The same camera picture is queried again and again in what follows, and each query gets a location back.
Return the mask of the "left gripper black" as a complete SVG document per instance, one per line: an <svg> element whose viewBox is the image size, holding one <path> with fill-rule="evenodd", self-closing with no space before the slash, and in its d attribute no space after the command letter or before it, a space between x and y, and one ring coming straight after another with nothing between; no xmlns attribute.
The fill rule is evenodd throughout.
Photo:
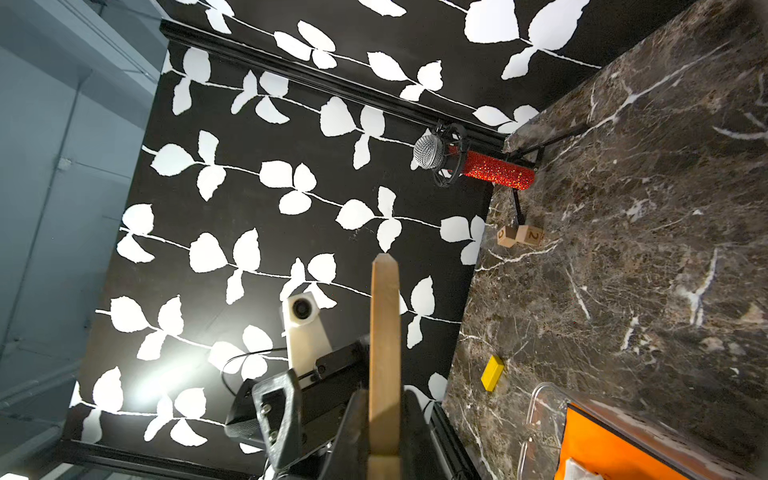
<svg viewBox="0 0 768 480"><path fill-rule="evenodd" d="M318 479L355 392L368 386L370 337L325 354L310 370L247 379L234 394L226 435L262 449L277 479Z"/></svg>

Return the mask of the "clear plastic tissue box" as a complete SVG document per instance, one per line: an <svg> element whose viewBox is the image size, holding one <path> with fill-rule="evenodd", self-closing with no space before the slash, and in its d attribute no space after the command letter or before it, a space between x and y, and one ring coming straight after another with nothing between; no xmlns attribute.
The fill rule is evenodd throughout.
<svg viewBox="0 0 768 480"><path fill-rule="evenodd" d="M532 391L519 479L753 479L666 426L544 382Z"/></svg>

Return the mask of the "orange tissue paper pack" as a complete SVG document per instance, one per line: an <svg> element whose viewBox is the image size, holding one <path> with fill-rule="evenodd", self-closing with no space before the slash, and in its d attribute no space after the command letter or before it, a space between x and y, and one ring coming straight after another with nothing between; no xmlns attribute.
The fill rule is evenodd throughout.
<svg viewBox="0 0 768 480"><path fill-rule="evenodd" d="M556 479L748 479L749 474L690 450L669 437L664 457L578 405L566 410Z"/></svg>

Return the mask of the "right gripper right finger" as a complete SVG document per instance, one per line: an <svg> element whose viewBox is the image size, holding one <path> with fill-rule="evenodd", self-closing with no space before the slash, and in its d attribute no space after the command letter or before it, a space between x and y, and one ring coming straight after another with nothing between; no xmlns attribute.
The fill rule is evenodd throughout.
<svg viewBox="0 0 768 480"><path fill-rule="evenodd" d="M416 394L404 390L400 436L401 478L445 480L447 478L431 430L424 420Z"/></svg>

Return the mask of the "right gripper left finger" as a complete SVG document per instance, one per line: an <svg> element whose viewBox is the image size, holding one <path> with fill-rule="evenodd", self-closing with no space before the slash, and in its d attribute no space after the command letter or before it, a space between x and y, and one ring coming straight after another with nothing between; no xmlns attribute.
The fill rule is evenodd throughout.
<svg viewBox="0 0 768 480"><path fill-rule="evenodd" d="M365 480L369 457L369 392L356 391L347 405L320 480Z"/></svg>

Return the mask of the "bamboo tissue box lid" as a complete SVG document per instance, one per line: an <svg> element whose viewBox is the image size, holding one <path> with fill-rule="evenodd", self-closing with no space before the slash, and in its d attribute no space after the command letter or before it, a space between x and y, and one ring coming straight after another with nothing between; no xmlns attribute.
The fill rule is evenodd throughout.
<svg viewBox="0 0 768 480"><path fill-rule="evenodd" d="M399 268L389 254L372 264L369 368L369 479L401 475L401 319Z"/></svg>

